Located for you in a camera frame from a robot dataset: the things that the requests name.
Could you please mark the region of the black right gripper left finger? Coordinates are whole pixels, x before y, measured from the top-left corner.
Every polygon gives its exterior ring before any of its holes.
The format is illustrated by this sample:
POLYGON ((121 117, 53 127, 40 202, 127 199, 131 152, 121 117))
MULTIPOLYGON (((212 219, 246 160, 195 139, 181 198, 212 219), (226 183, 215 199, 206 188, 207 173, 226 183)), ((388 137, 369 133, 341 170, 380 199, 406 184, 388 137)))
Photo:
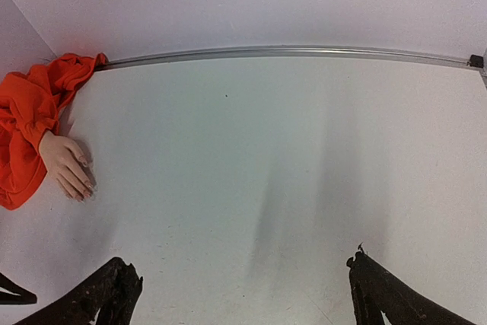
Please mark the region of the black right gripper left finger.
POLYGON ((143 278, 115 256, 70 292, 22 320, 33 325, 129 325, 143 278))

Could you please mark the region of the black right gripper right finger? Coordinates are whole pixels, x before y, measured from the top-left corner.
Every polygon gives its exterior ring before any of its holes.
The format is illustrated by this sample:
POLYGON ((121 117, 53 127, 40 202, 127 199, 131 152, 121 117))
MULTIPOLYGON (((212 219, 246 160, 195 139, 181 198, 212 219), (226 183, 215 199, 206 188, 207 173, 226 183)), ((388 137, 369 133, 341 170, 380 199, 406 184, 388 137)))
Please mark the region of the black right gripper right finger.
POLYGON ((347 259, 357 324, 470 324, 402 282, 358 245, 347 259))

